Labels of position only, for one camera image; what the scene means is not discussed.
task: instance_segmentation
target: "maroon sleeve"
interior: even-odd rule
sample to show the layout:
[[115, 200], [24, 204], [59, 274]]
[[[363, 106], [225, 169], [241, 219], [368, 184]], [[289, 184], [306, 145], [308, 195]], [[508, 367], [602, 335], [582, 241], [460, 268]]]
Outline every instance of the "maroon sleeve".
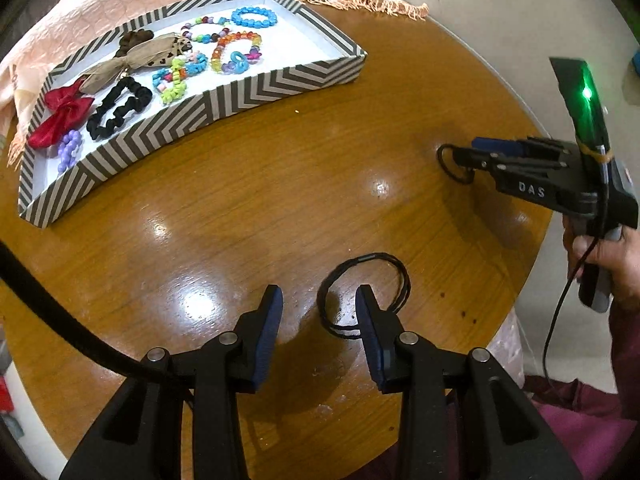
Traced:
[[618, 386], [622, 414], [640, 420], [640, 313], [611, 307], [611, 363]]

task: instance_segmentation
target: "wooden table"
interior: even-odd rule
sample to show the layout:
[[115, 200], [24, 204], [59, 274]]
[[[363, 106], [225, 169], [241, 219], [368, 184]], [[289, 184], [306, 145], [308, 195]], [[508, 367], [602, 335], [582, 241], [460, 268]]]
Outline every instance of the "wooden table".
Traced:
[[[45, 230], [18, 218], [18, 175], [1, 161], [2, 240], [81, 322], [135, 358], [154, 346], [198, 348], [253, 310], [268, 283], [281, 286], [270, 377], [239, 398], [255, 480], [342, 478], [396, 440], [399, 397], [377, 392], [361, 342], [319, 323], [316, 289], [331, 269], [394, 254], [413, 285], [404, 326], [467, 352], [511, 308], [550, 216], [498, 194], [485, 175], [460, 186], [436, 163], [443, 142], [537, 134], [470, 52], [434, 23], [319, 12], [368, 51], [355, 82], [203, 128]], [[397, 277], [382, 262], [352, 269], [329, 298], [343, 322], [360, 283], [384, 306]], [[122, 378], [71, 349], [4, 285], [0, 311], [27, 392], [68, 456]]]

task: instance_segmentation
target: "beige ribbon bow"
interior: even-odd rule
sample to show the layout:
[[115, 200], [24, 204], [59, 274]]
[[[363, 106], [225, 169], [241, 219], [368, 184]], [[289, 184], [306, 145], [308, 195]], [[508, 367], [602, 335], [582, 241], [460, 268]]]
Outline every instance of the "beige ribbon bow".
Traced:
[[126, 56], [108, 59], [84, 72], [82, 76], [86, 76], [87, 79], [82, 83], [80, 91], [83, 94], [95, 94], [125, 70], [171, 64], [174, 56], [180, 56], [190, 47], [191, 44], [187, 38], [172, 32], [137, 44], [127, 52]]

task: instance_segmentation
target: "red bow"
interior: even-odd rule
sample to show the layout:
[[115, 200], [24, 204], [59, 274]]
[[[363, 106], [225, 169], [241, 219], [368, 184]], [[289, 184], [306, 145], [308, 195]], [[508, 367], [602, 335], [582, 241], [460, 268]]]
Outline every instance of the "red bow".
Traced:
[[71, 86], [63, 86], [50, 90], [44, 95], [44, 102], [53, 115], [38, 126], [29, 136], [27, 142], [32, 148], [48, 148], [60, 142], [69, 130], [76, 129], [84, 122], [93, 97], [75, 99], [84, 78], [78, 79]]

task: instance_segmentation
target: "human hand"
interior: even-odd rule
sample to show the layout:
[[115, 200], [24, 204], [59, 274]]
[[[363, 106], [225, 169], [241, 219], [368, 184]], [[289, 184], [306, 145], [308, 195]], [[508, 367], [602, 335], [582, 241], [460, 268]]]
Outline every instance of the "human hand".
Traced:
[[[593, 242], [593, 237], [576, 237], [571, 221], [566, 216], [562, 217], [562, 225], [562, 242], [567, 251], [568, 273], [571, 273]], [[620, 240], [600, 240], [586, 262], [611, 272], [612, 293], [616, 303], [626, 310], [640, 310], [640, 232], [622, 226]], [[581, 276], [582, 269], [579, 269], [576, 278], [579, 280]]]

